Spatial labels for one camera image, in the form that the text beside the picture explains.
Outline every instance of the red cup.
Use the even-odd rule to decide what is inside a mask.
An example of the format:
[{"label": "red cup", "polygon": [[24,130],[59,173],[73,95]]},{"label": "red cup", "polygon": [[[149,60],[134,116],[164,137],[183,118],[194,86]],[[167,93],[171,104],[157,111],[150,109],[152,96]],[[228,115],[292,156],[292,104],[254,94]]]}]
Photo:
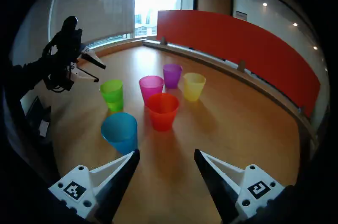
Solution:
[{"label": "red cup", "polygon": [[147,100],[150,120],[157,131],[168,131],[172,128],[180,102],[168,93],[157,93]]}]

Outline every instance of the orange panel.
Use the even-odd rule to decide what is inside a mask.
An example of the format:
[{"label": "orange panel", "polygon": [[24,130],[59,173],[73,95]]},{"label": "orange panel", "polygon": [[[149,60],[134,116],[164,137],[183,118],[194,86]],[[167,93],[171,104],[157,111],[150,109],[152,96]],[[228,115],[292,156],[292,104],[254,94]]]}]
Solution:
[{"label": "orange panel", "polygon": [[158,12],[157,39],[239,64],[275,86],[309,117],[320,83],[307,62],[279,37],[231,16],[204,11]]}]

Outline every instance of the pink cup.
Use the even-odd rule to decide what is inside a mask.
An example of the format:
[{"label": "pink cup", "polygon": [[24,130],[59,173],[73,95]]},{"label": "pink cup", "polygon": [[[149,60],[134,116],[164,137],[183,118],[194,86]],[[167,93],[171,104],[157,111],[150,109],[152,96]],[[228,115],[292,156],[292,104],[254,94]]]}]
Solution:
[{"label": "pink cup", "polygon": [[140,79],[139,85],[144,103],[154,94],[162,93],[164,80],[159,76],[146,76]]},{"label": "pink cup", "polygon": [[164,84],[167,88],[177,88],[181,77],[182,66],[167,64],[163,66]]}]

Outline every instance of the wall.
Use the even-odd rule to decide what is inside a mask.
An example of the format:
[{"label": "wall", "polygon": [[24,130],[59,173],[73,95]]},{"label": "wall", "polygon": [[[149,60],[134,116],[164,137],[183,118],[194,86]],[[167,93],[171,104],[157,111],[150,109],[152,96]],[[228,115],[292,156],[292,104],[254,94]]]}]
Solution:
[{"label": "wall", "polygon": [[317,130],[323,119],[326,107],[329,101],[330,87],[325,65],[321,60],[322,52],[313,49],[313,45],[282,15],[273,11],[269,6],[264,7],[261,3],[253,0],[234,0],[234,12],[240,11],[246,13],[247,21],[260,26],[277,37],[281,38],[288,45],[294,48],[309,64],[316,74],[321,87],[316,101],[311,124]]},{"label": "wall", "polygon": [[[52,0],[37,0],[30,8],[13,43],[10,54],[13,65],[24,65],[38,60],[48,43],[48,18]],[[51,93],[43,81],[38,83],[22,99],[22,108],[27,113],[33,100],[39,96],[44,106],[51,105]]]}]

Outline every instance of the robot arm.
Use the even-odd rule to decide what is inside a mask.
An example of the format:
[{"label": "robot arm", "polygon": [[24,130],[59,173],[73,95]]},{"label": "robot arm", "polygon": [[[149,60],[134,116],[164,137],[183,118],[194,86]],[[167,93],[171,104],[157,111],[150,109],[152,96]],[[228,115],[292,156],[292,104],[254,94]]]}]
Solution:
[{"label": "robot arm", "polygon": [[290,189],[254,164],[240,169],[199,149],[194,158],[224,224],[265,223],[277,197]]},{"label": "robot arm", "polygon": [[68,208],[90,222],[110,224],[139,163],[139,150],[101,167],[79,165],[49,188]]}]

